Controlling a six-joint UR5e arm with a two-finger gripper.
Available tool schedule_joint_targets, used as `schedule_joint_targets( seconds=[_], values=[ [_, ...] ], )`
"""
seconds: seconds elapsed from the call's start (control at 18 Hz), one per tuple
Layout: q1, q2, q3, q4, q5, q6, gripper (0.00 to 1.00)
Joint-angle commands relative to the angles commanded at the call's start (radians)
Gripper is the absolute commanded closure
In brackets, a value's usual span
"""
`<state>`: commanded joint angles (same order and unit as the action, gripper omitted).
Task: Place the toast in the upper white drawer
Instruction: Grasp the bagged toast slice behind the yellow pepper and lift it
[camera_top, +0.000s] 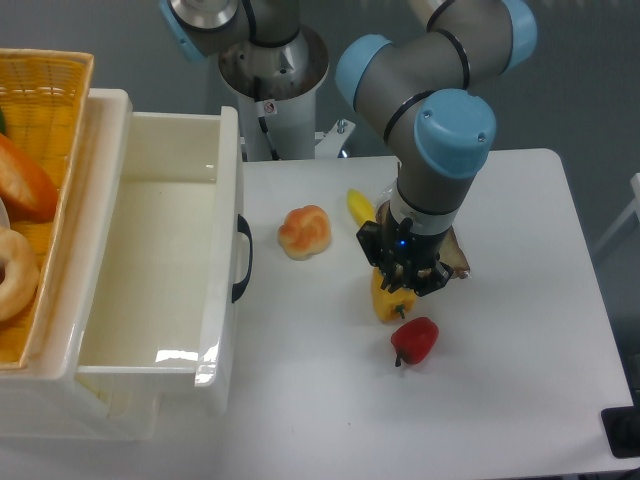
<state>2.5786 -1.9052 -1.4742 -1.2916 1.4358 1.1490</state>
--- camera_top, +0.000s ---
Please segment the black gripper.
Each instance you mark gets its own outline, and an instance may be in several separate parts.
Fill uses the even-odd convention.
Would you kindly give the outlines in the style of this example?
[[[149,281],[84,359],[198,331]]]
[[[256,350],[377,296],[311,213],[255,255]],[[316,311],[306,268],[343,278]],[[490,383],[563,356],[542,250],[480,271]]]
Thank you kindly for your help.
[[[423,297],[446,286],[454,270],[440,262],[439,250],[446,232],[420,235],[409,218],[398,223],[388,213],[382,224],[366,222],[356,238],[370,265],[379,269],[380,289],[413,290]]]

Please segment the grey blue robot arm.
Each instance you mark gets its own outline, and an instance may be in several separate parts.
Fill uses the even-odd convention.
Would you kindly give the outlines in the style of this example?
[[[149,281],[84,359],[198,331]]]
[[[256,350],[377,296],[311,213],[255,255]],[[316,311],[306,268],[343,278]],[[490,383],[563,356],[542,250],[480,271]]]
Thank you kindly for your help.
[[[235,94],[249,160],[305,159],[314,152],[315,94],[328,74],[399,160],[388,211],[357,238],[380,286],[420,296],[453,270],[440,257],[495,138],[491,108],[468,89],[529,58],[537,43],[522,1],[416,1],[425,34],[398,47],[366,35],[331,64],[295,1],[163,1],[184,55],[216,56]]]

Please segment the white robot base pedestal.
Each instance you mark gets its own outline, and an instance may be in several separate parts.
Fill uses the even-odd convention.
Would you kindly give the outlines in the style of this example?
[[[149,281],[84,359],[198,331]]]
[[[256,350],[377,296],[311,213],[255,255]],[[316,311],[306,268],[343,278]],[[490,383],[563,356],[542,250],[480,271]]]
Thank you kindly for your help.
[[[247,161],[315,156],[316,92],[329,58],[314,30],[302,25],[292,41],[273,48],[236,44],[219,55],[218,66],[237,99]]]

